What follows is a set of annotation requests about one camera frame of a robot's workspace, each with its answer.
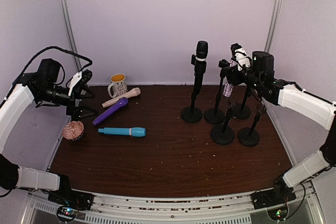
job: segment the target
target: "round stand base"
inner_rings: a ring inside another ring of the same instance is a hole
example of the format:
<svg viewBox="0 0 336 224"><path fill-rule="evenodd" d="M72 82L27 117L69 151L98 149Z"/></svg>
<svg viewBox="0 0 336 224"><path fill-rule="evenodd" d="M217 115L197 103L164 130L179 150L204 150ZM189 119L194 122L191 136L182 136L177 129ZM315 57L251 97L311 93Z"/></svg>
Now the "round stand base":
<svg viewBox="0 0 336 224"><path fill-rule="evenodd" d="M242 106L241 103L236 103L233 107L233 116L236 118L246 119L249 118L251 115L250 108L245 105L244 108L241 110L240 107Z"/></svg>
<svg viewBox="0 0 336 224"><path fill-rule="evenodd" d="M194 108L194 113L190 114L190 107L185 107L181 111L181 117L188 123L196 123L202 119L202 112L199 108Z"/></svg>
<svg viewBox="0 0 336 224"><path fill-rule="evenodd" d="M233 139L235 138L235 133L233 130L228 126L226 131L222 133L222 124L215 125L211 130L211 138L217 144L230 144L232 143Z"/></svg>
<svg viewBox="0 0 336 224"><path fill-rule="evenodd" d="M244 144L248 147L256 146L260 141L259 133L256 130L254 130L252 132L252 135L249 136L248 135L249 131L250 131L250 128L248 128L248 127L242 128L238 132L238 139L242 144Z"/></svg>
<svg viewBox="0 0 336 224"><path fill-rule="evenodd" d="M214 109L208 109L204 112L204 119L211 124L222 123L225 119L225 114L221 110L217 110L214 115Z"/></svg>

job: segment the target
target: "white wall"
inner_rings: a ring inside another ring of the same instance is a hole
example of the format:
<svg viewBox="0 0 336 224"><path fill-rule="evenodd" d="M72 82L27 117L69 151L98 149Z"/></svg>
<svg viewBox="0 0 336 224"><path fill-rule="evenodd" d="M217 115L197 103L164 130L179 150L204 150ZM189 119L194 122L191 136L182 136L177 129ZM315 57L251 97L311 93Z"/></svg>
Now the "white wall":
<svg viewBox="0 0 336 224"><path fill-rule="evenodd" d="M336 0L283 0L271 53L276 78L296 81L307 91L336 100ZM315 152L327 132L304 116L273 106L296 162ZM336 169L314 179L329 224L336 219Z"/></svg>
<svg viewBox="0 0 336 224"><path fill-rule="evenodd" d="M41 49L68 47L59 0L0 0L0 97L27 61ZM72 58L57 51L41 55L29 68L36 71L42 58L52 57L66 66L68 77L75 68ZM11 162L45 170L57 137L66 121L64 108L30 106L20 118L5 146ZM15 190L0 199L0 222L19 223L26 192Z"/></svg>
<svg viewBox="0 0 336 224"><path fill-rule="evenodd" d="M93 59L91 84L122 72L131 83L193 83L199 40L209 43L204 83L219 82L230 45L262 50L274 0L67 0L78 51Z"/></svg>

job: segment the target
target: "cupcake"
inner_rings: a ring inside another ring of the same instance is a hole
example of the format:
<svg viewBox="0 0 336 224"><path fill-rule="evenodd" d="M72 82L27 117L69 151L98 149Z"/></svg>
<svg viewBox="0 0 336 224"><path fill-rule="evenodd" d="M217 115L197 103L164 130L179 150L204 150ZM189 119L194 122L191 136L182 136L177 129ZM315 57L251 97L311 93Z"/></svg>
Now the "cupcake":
<svg viewBox="0 0 336 224"><path fill-rule="evenodd" d="M71 121L63 129L63 137L69 141L80 140L84 133L84 125L80 121Z"/></svg>

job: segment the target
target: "purple toy microphone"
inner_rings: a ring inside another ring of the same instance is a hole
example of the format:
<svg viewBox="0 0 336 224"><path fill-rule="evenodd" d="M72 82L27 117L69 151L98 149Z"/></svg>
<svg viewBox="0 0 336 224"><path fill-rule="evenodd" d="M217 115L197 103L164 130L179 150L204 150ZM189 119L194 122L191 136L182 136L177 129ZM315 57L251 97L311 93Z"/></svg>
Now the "purple toy microphone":
<svg viewBox="0 0 336 224"><path fill-rule="evenodd" d="M121 98L115 105L109 107L105 112L103 112L100 116L94 119L92 123L96 126L97 124L108 118L110 115L112 115L115 111L124 107L127 103L128 99L126 97Z"/></svg>
<svg viewBox="0 0 336 224"><path fill-rule="evenodd" d="M233 67L237 65L237 62L235 62L233 59L231 59L230 61L230 67ZM228 83L227 80L224 84L224 90L223 90L223 95L226 97L226 98L230 98L231 94L232 94L232 91L233 91L233 85Z"/></svg>

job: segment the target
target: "mug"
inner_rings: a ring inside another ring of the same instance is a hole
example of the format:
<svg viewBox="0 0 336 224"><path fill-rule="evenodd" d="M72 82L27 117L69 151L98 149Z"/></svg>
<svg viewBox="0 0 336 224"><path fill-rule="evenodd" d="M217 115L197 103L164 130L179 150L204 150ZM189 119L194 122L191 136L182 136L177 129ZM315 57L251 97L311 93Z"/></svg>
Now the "mug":
<svg viewBox="0 0 336 224"><path fill-rule="evenodd" d="M117 73L111 76L111 84L107 87L107 92L110 97L115 98L127 92L126 76L122 73Z"/></svg>

